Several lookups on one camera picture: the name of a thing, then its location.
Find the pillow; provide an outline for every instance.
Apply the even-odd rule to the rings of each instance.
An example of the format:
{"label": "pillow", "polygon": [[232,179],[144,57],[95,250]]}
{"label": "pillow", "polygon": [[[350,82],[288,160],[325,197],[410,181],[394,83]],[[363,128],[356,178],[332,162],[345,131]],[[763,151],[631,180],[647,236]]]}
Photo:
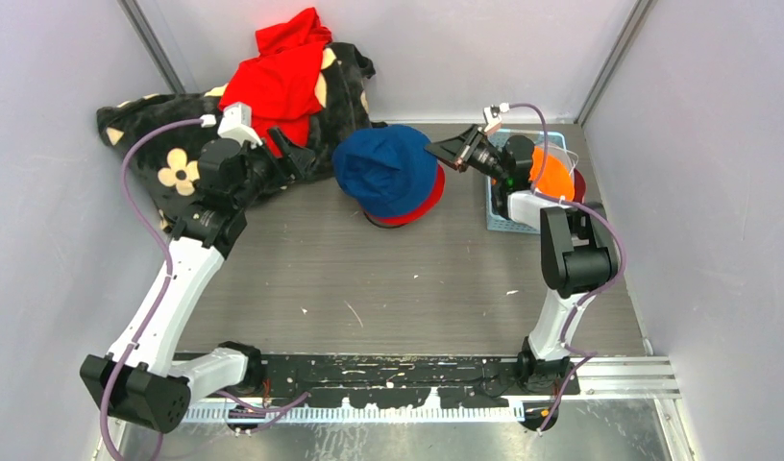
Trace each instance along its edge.
{"label": "pillow", "polygon": [[[310,116],[306,147],[315,155],[308,181],[331,178],[332,152],[356,130],[370,128],[364,79],[375,75],[372,61],[351,43],[334,42],[324,48],[321,75],[315,88],[323,109]],[[217,122],[222,112],[217,107],[225,91],[218,86],[205,93],[152,94],[116,107],[97,110],[101,140],[121,157],[144,135],[165,124],[212,114]],[[197,159],[209,141],[218,138],[216,127],[181,127],[160,134],[137,152],[130,169],[157,206],[164,231],[170,231],[183,209],[199,200],[194,187],[199,179]],[[282,190],[276,178],[259,197],[264,200]]]}

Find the wall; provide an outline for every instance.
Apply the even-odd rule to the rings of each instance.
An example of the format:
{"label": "wall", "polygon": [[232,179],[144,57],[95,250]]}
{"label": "wall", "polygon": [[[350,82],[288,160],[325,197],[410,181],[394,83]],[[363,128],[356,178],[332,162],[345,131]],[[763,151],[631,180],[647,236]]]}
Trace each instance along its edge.
{"label": "wall", "polygon": [[784,459],[784,0],[658,2],[585,128],[706,460]]}
{"label": "wall", "polygon": [[[571,121],[635,0],[140,0],[190,90],[226,82],[257,55],[256,29],[315,6],[336,40],[375,62],[371,113],[384,120],[473,120],[530,101]],[[535,121],[530,111],[512,120]]]}
{"label": "wall", "polygon": [[0,461],[95,448],[79,367],[132,318],[161,256],[94,112],[164,90],[115,2],[0,2]]}

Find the gray wood tabletop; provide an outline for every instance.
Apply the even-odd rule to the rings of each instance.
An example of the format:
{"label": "gray wood tabletop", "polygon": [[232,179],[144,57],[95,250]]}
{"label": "gray wood tabletop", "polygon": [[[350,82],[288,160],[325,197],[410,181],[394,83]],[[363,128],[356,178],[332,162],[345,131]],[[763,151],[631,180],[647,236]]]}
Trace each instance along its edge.
{"label": "gray wood tabletop", "polygon": [[[432,140],[465,125],[418,125]],[[551,126],[579,153],[581,128]],[[539,237],[486,229],[484,177],[446,171],[440,203],[395,230],[368,223],[335,180],[291,186],[248,212],[248,227],[203,293],[180,351],[236,340],[265,352],[514,354],[545,299]],[[596,298],[575,345],[643,355],[622,281]]]}

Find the blue and red hat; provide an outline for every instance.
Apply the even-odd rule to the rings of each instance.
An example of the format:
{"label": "blue and red hat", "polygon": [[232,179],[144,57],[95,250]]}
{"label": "blue and red hat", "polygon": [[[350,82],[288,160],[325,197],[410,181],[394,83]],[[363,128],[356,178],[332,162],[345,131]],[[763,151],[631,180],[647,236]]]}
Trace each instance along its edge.
{"label": "blue and red hat", "polygon": [[358,130],[332,154],[335,178],[371,220],[411,223],[440,201],[446,181],[427,144],[425,134],[404,125]]}

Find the red fabric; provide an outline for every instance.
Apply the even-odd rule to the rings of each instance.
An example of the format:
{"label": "red fabric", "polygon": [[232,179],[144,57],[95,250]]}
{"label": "red fabric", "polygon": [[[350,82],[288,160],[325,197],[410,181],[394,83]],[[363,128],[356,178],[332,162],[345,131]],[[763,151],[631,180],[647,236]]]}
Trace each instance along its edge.
{"label": "red fabric", "polygon": [[437,165],[437,179],[434,182],[434,188],[431,190],[429,197],[426,198],[426,201],[423,202],[422,205],[418,206],[417,209],[408,214],[405,214],[404,216],[398,216],[397,218],[377,218],[371,214],[370,217],[379,223],[387,224],[389,226],[402,226],[404,224],[409,224],[412,221],[423,217],[423,215],[428,213],[433,206],[437,205],[437,202],[440,202],[440,197],[443,196],[443,187],[445,184],[446,173],[443,172],[443,168],[440,165]]}
{"label": "red fabric", "polygon": [[250,106],[254,130],[281,157],[267,129],[278,126],[291,141],[307,144],[309,117],[322,109],[314,89],[332,34],[308,8],[286,23],[258,30],[256,38],[259,56],[239,65],[219,108],[237,102]]}

